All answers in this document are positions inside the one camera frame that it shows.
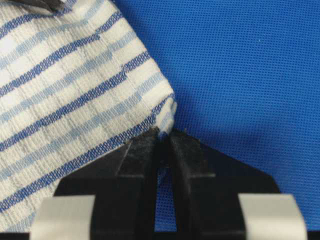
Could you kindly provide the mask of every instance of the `white tape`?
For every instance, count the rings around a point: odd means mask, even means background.
[[[290,194],[238,195],[247,240],[307,240],[303,216]]]
[[[90,240],[95,196],[46,198],[34,219],[30,240]]]

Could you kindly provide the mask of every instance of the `metal clip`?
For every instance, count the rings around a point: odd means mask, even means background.
[[[10,0],[10,1],[47,9],[51,12],[58,9],[59,6],[62,4],[60,0]]]

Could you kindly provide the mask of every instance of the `woven cloth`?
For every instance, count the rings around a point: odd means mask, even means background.
[[[0,232],[28,231],[59,179],[158,126],[174,93],[108,0],[0,2]]]

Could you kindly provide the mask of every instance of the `striped towel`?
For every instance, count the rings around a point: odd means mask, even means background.
[[[112,2],[1,0],[0,231],[28,231],[62,177],[152,126],[168,133],[176,106]]]

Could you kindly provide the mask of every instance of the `black object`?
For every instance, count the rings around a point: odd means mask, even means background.
[[[54,11],[58,9],[62,4],[60,0],[10,0],[10,1],[47,9],[49,11]]]
[[[177,232],[154,232],[160,165],[172,170]],[[159,141],[158,130],[151,129],[64,177],[54,195],[95,195],[91,240],[245,240],[238,193],[279,192],[268,174],[183,132]],[[320,233],[309,232],[308,239],[320,240]]]

